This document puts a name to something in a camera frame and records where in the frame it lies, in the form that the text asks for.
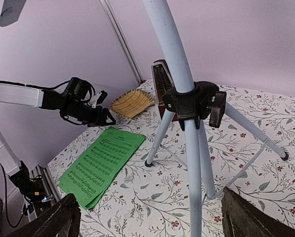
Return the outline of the white perforated music stand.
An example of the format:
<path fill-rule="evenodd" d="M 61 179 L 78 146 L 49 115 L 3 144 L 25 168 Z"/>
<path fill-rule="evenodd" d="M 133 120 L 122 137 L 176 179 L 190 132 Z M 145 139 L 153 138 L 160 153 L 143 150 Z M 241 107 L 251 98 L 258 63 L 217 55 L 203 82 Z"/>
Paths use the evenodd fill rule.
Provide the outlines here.
<path fill-rule="evenodd" d="M 282 160 L 287 160 L 289 155 L 228 104 L 226 93 L 220 91 L 217 85 L 208 81 L 193 81 L 168 3 L 165 0 L 146 0 L 144 7 L 160 42 L 174 84 L 173 88 L 163 96 L 165 113 L 145 163 L 152 164 L 171 120 L 177 117 L 186 138 L 187 168 L 190 179 L 191 236 L 199 237 L 202 233 L 201 187 L 205 187 L 208 198 L 216 196 L 204 129 L 205 119 L 210 120 L 211 127 L 218 128 L 222 117 L 227 115 L 262 141 L 264 147 L 269 147 L 278 154 Z M 0 103 L 59 110 L 64 120 L 74 117 L 81 125 L 83 125 L 82 113 L 90 107 L 87 103 L 93 95 L 94 90 L 84 80 L 78 78 L 71 79 L 68 82 L 68 88 L 61 94 L 54 89 L 41 89 L 32 85 L 0 81 Z"/>

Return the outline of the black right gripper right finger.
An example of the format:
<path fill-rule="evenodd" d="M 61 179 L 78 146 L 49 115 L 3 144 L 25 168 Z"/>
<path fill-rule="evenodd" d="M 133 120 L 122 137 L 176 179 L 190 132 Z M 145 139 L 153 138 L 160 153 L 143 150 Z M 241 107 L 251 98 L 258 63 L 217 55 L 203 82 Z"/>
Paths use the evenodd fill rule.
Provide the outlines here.
<path fill-rule="evenodd" d="M 221 203 L 226 237 L 295 237 L 295 229 L 264 214 L 228 187 L 223 189 Z"/>

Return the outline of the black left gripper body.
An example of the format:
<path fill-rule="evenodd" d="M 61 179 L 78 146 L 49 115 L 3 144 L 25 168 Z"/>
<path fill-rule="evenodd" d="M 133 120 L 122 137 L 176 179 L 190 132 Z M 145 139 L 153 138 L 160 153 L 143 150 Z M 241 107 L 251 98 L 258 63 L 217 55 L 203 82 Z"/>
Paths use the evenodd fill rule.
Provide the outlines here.
<path fill-rule="evenodd" d="M 109 109 L 98 106 L 96 108 L 88 107 L 82 113 L 82 124 L 88 127 L 115 125 L 116 120 Z"/>

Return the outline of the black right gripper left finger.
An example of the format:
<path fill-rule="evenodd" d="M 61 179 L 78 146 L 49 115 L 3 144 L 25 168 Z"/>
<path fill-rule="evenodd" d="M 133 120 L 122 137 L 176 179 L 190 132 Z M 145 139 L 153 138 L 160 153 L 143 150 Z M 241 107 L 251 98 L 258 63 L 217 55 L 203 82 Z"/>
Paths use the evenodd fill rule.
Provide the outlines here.
<path fill-rule="evenodd" d="M 68 194 L 32 222 L 9 237 L 78 237 L 81 210 L 74 194 Z"/>

